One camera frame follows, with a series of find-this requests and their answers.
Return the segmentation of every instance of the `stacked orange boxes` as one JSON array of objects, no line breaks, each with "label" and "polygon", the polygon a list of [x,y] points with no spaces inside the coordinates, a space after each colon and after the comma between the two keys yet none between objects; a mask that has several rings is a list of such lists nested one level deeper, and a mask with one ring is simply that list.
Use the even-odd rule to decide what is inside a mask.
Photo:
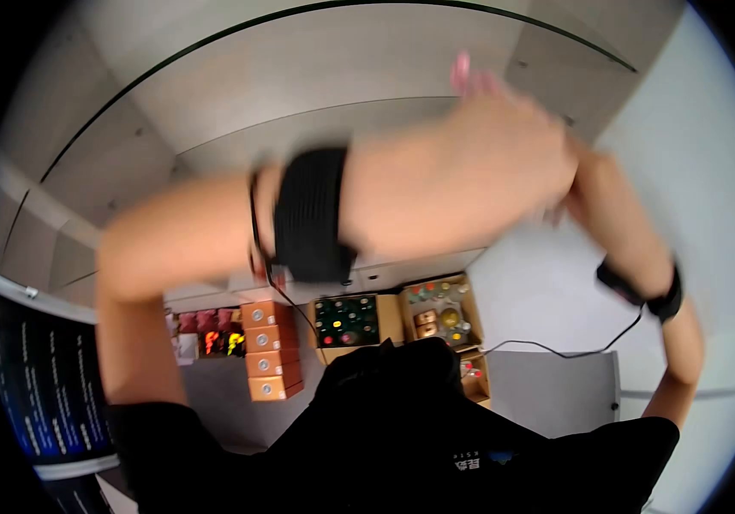
[{"label": "stacked orange boxes", "polygon": [[242,305],[242,328],[251,400],[287,400],[300,392],[299,338],[291,307],[272,300]]}]

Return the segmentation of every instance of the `black cord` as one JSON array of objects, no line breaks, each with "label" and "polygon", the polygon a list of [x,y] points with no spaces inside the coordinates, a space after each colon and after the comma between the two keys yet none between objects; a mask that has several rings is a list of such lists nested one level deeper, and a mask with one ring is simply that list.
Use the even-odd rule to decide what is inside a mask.
[{"label": "black cord", "polygon": [[581,352],[581,353],[579,353],[579,354],[562,354],[562,353],[559,353],[558,351],[554,350],[553,348],[548,348],[548,347],[547,347],[547,346],[545,346],[544,344],[541,344],[541,343],[537,343],[536,341],[525,341],[525,340],[522,340],[522,339],[508,339],[507,341],[502,341],[501,343],[497,344],[496,346],[493,346],[493,347],[492,347],[492,348],[491,348],[490,350],[486,350],[485,352],[483,352],[483,353],[482,353],[482,355],[487,355],[487,354],[489,354],[490,352],[492,352],[492,351],[496,350],[496,348],[498,348],[498,347],[500,347],[500,346],[502,346],[502,345],[504,345],[504,344],[507,344],[507,343],[527,343],[527,344],[535,344],[535,345],[536,345],[536,346],[538,346],[539,348],[544,348],[545,350],[549,351],[550,353],[552,353],[552,354],[556,354],[556,355],[558,355],[559,357],[561,357],[561,358],[563,358],[563,359],[577,359],[578,357],[585,357],[585,356],[587,356],[587,355],[595,355],[595,354],[601,354],[602,352],[605,352],[605,351],[607,351],[607,350],[608,350],[608,349],[609,349],[609,348],[610,348],[611,346],[613,346],[613,343],[615,343],[616,341],[618,341],[618,340],[619,340],[619,338],[621,338],[621,337],[622,337],[623,335],[627,334],[627,332],[628,332],[628,331],[629,331],[629,330],[630,330],[631,328],[633,328],[634,326],[636,326],[636,324],[637,324],[637,323],[639,323],[639,321],[640,321],[640,320],[641,320],[641,308],[639,309],[639,315],[638,315],[638,316],[636,316],[636,319],[635,319],[635,320],[633,320],[633,323],[629,324],[629,325],[627,326],[627,328],[625,328],[625,329],[624,329],[623,331],[621,331],[621,332],[619,333],[619,335],[617,335],[616,337],[614,337],[614,338],[612,339],[612,341],[610,341],[610,342],[608,343],[608,345],[607,345],[607,346],[605,346],[604,348],[602,348],[602,349],[600,349],[600,350],[592,350],[592,351],[588,351],[588,352]]},{"label": "black cord", "polygon": [[[259,252],[259,255],[262,259],[262,262],[264,262],[265,265],[265,277],[267,277],[267,282],[270,284],[270,287],[276,290],[277,293],[279,293],[282,298],[288,300],[288,303],[290,303],[290,306],[296,309],[296,311],[299,314],[302,314],[302,317],[305,318],[305,321],[308,322],[308,326],[311,328],[311,332],[313,333],[313,337],[316,339],[316,347],[319,348],[319,338],[317,337],[316,333],[316,327],[313,326],[313,323],[311,323],[310,318],[307,314],[304,313],[299,308],[299,305],[293,302],[290,298],[288,298],[288,295],[285,294],[278,285],[273,281],[273,275],[271,273],[272,266],[270,263],[270,258],[268,258],[267,254],[262,251],[261,242],[259,240],[259,223],[257,222],[257,209],[256,209],[256,190],[257,190],[257,182],[259,180],[259,172],[261,171],[260,167],[257,167],[253,170],[253,174],[251,174],[251,180],[248,185],[248,193],[250,194],[250,202],[251,202],[251,224],[253,226],[253,244],[257,247],[257,251]],[[322,361],[327,366],[327,357],[325,356],[325,351],[321,348],[319,348],[319,353],[321,354]]]}]

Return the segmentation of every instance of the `person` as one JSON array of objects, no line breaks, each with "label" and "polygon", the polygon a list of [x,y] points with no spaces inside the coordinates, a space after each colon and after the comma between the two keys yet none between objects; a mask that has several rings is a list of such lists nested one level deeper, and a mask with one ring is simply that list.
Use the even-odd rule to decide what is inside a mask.
[{"label": "person", "polygon": [[[363,253],[422,257],[486,244],[531,212],[558,205],[557,215],[569,212],[644,299],[671,290],[672,255],[615,159],[484,74],[460,66],[453,78],[464,98],[445,118],[348,149],[340,240]],[[702,370],[702,334],[687,296],[662,324],[668,365],[640,419],[548,439],[465,398],[456,354],[428,339],[333,360],[309,406],[267,451],[224,451],[188,407],[162,294],[242,269],[251,254],[260,262],[259,248],[273,255],[283,172],[270,164],[259,174],[259,246],[243,176],[166,192],[119,215],[102,238],[99,367],[110,432],[140,511],[642,508]],[[423,198],[444,191],[465,207],[422,207]],[[207,198],[223,199],[229,210],[217,212]],[[445,228],[423,241],[424,224]]]}]

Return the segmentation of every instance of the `open cardboard box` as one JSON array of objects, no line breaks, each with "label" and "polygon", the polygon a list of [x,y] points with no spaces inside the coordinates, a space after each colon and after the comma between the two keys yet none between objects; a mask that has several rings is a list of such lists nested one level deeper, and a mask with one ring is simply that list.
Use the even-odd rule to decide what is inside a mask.
[{"label": "open cardboard box", "polygon": [[478,349],[467,350],[459,355],[461,362],[469,361],[474,368],[482,372],[481,377],[465,375],[462,378],[462,388],[465,396],[490,409],[490,376],[487,374],[487,359]]},{"label": "open cardboard box", "polygon": [[[334,296],[323,298],[324,300],[342,299],[342,298],[361,298],[364,296],[376,296],[376,319],[379,324],[379,343],[390,338],[394,346],[404,344],[404,329],[402,327],[402,316],[399,310],[399,302],[394,294],[348,294],[344,296]],[[308,303],[308,319],[311,325],[316,324],[316,303],[319,299]],[[319,362],[323,365],[329,365],[333,359],[340,355],[347,355],[350,352],[362,348],[362,346],[378,346],[378,344],[363,344],[361,346],[352,346],[346,348],[319,348],[317,341],[316,329],[308,328],[308,343],[316,350]]]},{"label": "open cardboard box", "polygon": [[[415,285],[424,286],[427,282],[447,282],[448,284],[468,284],[468,277],[464,273],[459,275],[448,276],[438,281],[424,281],[418,284],[411,284],[404,288],[399,293],[399,309],[402,312],[402,318],[404,320],[404,336],[406,341],[415,341],[419,339],[416,336],[416,326],[414,325],[414,316],[417,314],[424,313],[435,307],[434,302],[417,302],[410,303],[408,301],[408,290]],[[476,310],[476,299],[474,298],[473,288],[465,294],[465,297],[460,302],[462,319],[470,323],[470,334],[468,334],[468,343],[454,346],[453,349],[456,353],[461,354],[465,351],[473,350],[482,345],[484,341],[484,333],[482,332],[482,323],[479,321],[478,311]]]}]

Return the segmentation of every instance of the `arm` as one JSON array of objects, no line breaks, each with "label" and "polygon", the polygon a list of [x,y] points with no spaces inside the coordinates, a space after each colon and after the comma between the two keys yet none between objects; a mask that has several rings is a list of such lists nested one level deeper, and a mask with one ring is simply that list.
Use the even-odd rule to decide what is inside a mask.
[{"label": "arm", "polygon": [[[563,196],[575,169],[560,123],[526,99],[478,96],[434,123],[351,148],[340,239],[395,260],[483,246]],[[282,172],[279,165],[266,168],[257,188],[260,237],[271,255]],[[430,208],[439,197],[462,208]],[[423,226],[440,230],[423,241]],[[238,175],[183,185],[106,229],[97,255],[97,345],[112,404],[186,403],[162,294],[247,267],[251,240],[248,177]]]},{"label": "arm", "polygon": [[[643,298],[666,294],[672,258],[618,163],[570,139],[579,156],[573,187],[564,201],[574,219],[607,252],[611,268]],[[691,299],[662,325],[667,368],[642,417],[670,419],[680,428],[690,410],[704,363],[704,340]]]}]

